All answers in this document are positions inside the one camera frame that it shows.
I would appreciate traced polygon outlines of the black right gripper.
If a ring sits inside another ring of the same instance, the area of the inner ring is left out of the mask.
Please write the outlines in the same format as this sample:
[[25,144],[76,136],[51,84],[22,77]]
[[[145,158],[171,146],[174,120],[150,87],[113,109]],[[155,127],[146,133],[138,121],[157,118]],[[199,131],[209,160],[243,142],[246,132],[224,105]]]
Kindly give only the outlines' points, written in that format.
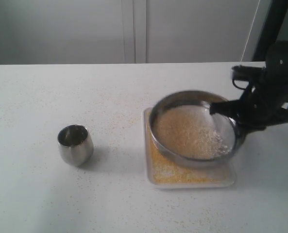
[[235,152],[238,152],[249,133],[288,123],[288,82],[249,82],[239,100],[210,103],[209,113],[237,121]]

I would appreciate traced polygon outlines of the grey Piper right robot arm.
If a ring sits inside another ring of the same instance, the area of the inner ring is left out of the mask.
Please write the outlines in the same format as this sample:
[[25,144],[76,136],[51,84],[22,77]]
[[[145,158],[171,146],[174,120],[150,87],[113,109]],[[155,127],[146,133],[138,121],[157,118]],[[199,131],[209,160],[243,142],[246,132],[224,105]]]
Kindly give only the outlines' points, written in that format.
[[288,123],[288,40],[277,40],[287,10],[288,0],[272,1],[253,56],[264,59],[264,67],[232,67],[232,82],[248,83],[240,98],[210,104],[211,115],[234,123],[234,144],[226,152],[235,153],[250,133]]

